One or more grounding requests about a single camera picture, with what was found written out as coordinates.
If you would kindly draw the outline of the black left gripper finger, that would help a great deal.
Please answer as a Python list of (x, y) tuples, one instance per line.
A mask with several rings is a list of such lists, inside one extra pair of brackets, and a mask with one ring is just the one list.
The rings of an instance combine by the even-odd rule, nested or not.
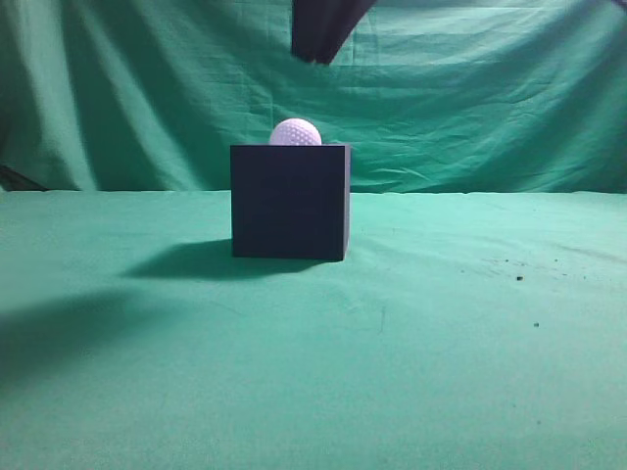
[(375, 4), (375, 0), (327, 1), (314, 61), (330, 65), (356, 25)]

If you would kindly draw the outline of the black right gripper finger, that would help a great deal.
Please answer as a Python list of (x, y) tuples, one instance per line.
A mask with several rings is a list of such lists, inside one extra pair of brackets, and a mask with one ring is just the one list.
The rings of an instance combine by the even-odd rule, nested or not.
[(326, 2), (321, 0), (292, 2), (291, 52), (303, 62), (314, 62), (323, 28)]

